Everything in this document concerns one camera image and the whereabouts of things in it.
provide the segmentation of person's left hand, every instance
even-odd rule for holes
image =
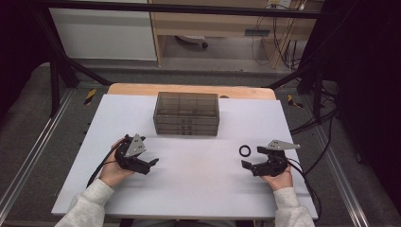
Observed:
[[[124,179],[128,178],[134,172],[126,169],[122,169],[118,162],[115,160],[114,155],[117,148],[112,152],[109,158],[106,160],[105,165],[103,166],[99,179],[107,184],[110,187],[115,187],[120,184]]]

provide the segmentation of white wall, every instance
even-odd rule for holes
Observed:
[[[71,58],[157,60],[148,12],[86,9],[50,9],[50,12]]]

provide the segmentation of white tabletop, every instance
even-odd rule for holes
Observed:
[[[157,135],[153,124],[156,96],[105,95],[64,183],[52,213],[63,215],[74,196],[85,190],[111,145],[125,134],[147,137],[144,161],[159,158],[148,175],[134,174],[115,189],[106,214],[124,218],[273,218],[274,196],[267,183],[244,169],[241,160],[264,163],[256,152],[278,139],[292,143],[280,101],[219,100],[218,136]],[[252,154],[239,155],[248,145]],[[288,158],[298,161],[294,149]],[[299,173],[292,170],[298,199],[317,217]]]

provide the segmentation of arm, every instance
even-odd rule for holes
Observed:
[[[315,226],[312,217],[306,207],[297,199],[293,187],[290,166],[280,175],[271,177],[263,176],[263,180],[269,183],[273,189],[278,210],[276,211],[275,225],[309,227]]]
[[[113,187],[133,174],[115,162],[114,154],[115,151],[106,160],[108,164],[102,168],[99,179],[73,199],[70,210],[56,226],[103,226],[104,205],[113,194]]]

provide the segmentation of gray floor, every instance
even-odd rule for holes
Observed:
[[[197,44],[187,44],[170,37],[167,40],[165,64],[162,66],[154,63],[137,66],[135,64],[138,62],[126,61],[125,65],[115,68],[115,62],[112,62],[106,69],[97,68],[94,71],[116,82],[252,87],[268,85],[289,73],[285,68],[271,70],[267,65],[259,66],[252,57],[252,50],[249,51],[252,45],[250,39],[210,38],[207,41],[208,49],[202,49]],[[254,40],[253,44],[260,44],[260,41]],[[260,45],[254,49],[254,56],[259,61],[266,60]],[[89,123],[96,112],[101,95],[108,89],[94,84],[83,75],[79,77],[82,80],[81,86],[74,91],[60,124],[7,215],[6,223],[9,225],[46,226],[60,219],[50,214],[57,192],[74,162],[79,143],[85,137],[84,133],[90,127]],[[298,96],[293,89],[296,84],[296,80],[292,81],[276,91],[277,98],[282,101],[290,129],[302,125],[310,117],[306,108],[288,105],[288,95],[292,95],[295,102],[305,102],[312,98]],[[89,106],[83,105],[91,87],[97,88],[96,95]],[[334,104],[329,101],[324,102],[324,105],[323,112],[334,108]],[[41,67],[35,70],[20,98],[0,124],[0,148],[3,154],[0,160],[0,195],[6,193],[13,177],[39,137],[48,120],[49,107],[49,72],[48,68]],[[323,126],[328,131],[327,123]],[[332,132],[331,146],[371,226],[401,226],[399,214],[373,171],[368,166],[357,163],[353,144],[340,119],[333,120]],[[308,168],[323,149],[319,143],[319,136],[311,130],[294,135],[293,140],[302,145],[298,154],[304,168]],[[323,214],[317,225],[354,226],[333,174],[324,159],[310,173],[308,179],[323,203]],[[106,222],[116,223],[118,220],[107,219]]]

